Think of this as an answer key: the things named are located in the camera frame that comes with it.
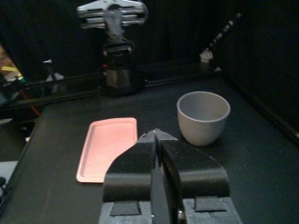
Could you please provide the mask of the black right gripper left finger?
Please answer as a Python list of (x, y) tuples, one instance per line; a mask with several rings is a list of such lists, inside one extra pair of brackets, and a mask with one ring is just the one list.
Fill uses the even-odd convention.
[(152, 224), (155, 131), (114, 160), (103, 184), (102, 224)]

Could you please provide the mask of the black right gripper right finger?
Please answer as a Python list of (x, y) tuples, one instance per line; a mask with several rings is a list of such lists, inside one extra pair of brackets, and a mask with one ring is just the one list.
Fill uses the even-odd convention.
[(167, 208), (155, 223), (243, 224), (230, 198), (230, 178), (218, 161), (168, 133), (154, 131)]

